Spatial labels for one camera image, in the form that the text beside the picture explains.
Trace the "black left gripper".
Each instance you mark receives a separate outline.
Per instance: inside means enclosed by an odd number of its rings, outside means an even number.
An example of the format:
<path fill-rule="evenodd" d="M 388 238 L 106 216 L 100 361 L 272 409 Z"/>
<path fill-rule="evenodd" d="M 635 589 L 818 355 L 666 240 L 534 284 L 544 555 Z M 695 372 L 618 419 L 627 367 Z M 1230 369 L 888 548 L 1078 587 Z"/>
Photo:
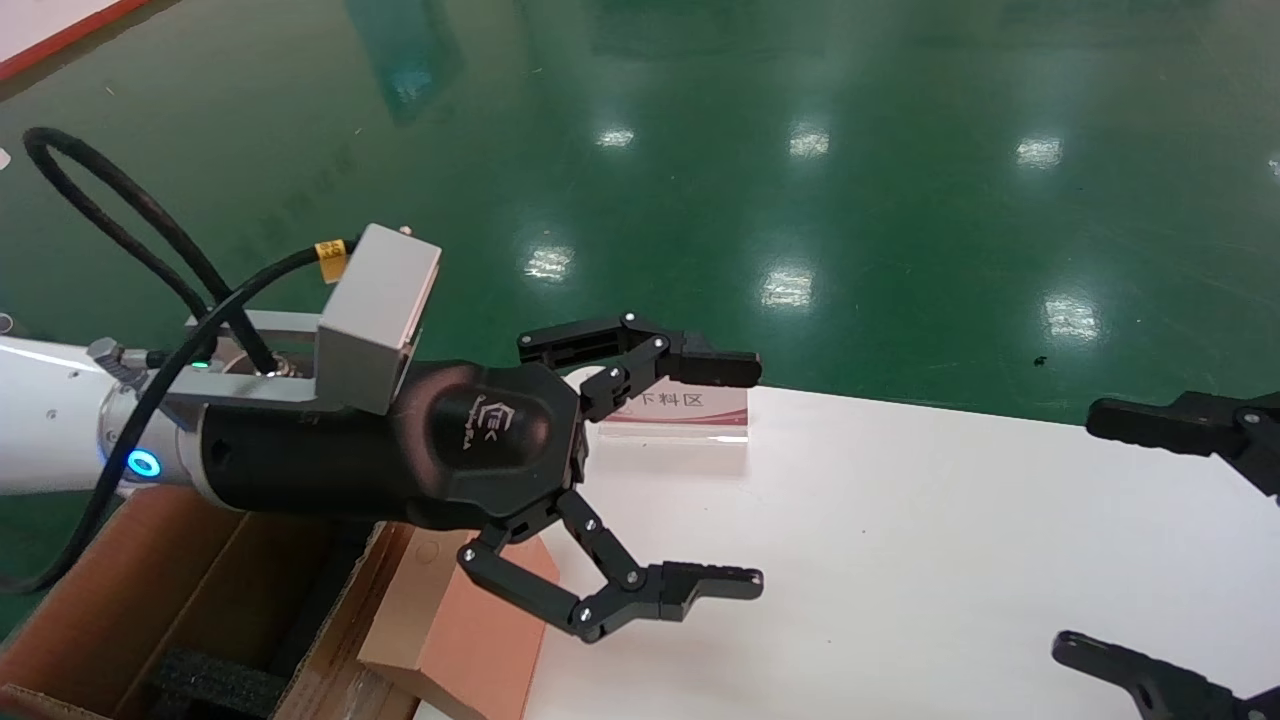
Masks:
<path fill-rule="evenodd" d="M 568 489 L 584 457 L 582 416 L 748 421 L 744 393 L 762 378 L 759 356 L 635 313 L 526 331 L 517 347 L 521 363 L 540 364 L 413 363 L 384 414 L 212 405 L 193 487 L 246 512 L 483 528 L 457 556 L 470 580 L 588 644 L 636 620 L 681 623 L 701 598 L 760 598 L 759 569 L 641 566 Z M 553 372 L 572 366 L 598 369 L 579 395 Z M 554 521 L 605 579 L 585 598 L 500 555 L 516 529 Z"/>

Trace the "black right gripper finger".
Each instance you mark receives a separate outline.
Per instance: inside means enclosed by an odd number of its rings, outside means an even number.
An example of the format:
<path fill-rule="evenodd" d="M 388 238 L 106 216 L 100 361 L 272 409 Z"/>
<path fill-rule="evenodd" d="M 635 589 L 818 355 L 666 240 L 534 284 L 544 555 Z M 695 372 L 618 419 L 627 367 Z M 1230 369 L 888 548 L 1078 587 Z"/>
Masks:
<path fill-rule="evenodd" d="M 1087 432 L 1146 448 L 1220 456 L 1266 497 L 1279 496 L 1279 393 L 1233 398 L 1184 392 L 1166 406 L 1098 398 Z"/>
<path fill-rule="evenodd" d="M 1208 678 L 1079 632 L 1060 632 L 1053 660 L 1125 691 L 1143 719 L 1277 719 L 1279 688 L 1242 698 Z"/>

